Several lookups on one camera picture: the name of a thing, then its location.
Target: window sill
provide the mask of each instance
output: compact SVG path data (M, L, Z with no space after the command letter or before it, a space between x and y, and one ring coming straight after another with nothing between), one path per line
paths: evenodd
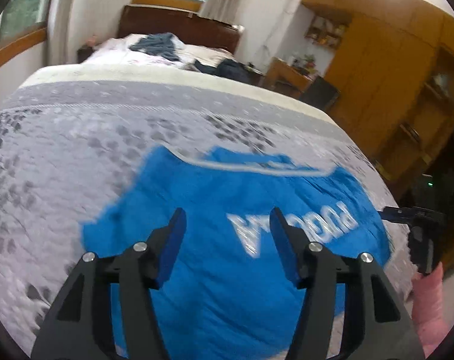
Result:
M0 67L15 56L47 39L45 23L39 23L26 29L15 38L0 42Z
M203 2L198 0L132 0L132 4L160 5L162 7L170 7L184 9L191 12L199 12Z

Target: blue jersey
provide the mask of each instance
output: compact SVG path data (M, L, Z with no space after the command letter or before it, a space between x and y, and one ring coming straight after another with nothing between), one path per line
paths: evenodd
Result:
M390 257L377 211L343 168L324 172L283 155L225 149L192 160L163 146L117 204L84 226L85 249L120 254L165 226L176 207L187 214L187 230L170 280L151 291L173 360L265 359L289 347L305 291L285 278L270 235L273 207L335 254L368 251L382 265ZM125 347L112 295L114 335ZM338 286L336 313L344 303Z

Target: brown wooden headboard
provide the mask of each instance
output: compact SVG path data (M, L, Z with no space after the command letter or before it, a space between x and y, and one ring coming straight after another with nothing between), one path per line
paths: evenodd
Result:
M185 44L221 48L235 53L243 28L203 19L193 12L162 7L126 5L118 25L117 37L132 33L171 32Z

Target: dark clothing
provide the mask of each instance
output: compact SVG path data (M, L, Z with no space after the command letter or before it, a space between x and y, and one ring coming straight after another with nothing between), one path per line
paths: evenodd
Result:
M163 34L147 35L139 42L129 47L132 51L140 51L153 56L161 56L169 61L180 61L175 45L172 42L173 34L170 32Z
M199 61L195 61L194 66L205 74L250 84L249 74L245 70L243 64L233 61L232 59L224 59L216 68L203 65Z

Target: chair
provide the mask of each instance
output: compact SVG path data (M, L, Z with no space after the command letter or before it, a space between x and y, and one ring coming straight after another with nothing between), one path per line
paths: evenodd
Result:
M340 92L336 87L319 76L307 90L300 95L299 101L322 111L326 111L336 102L339 94Z

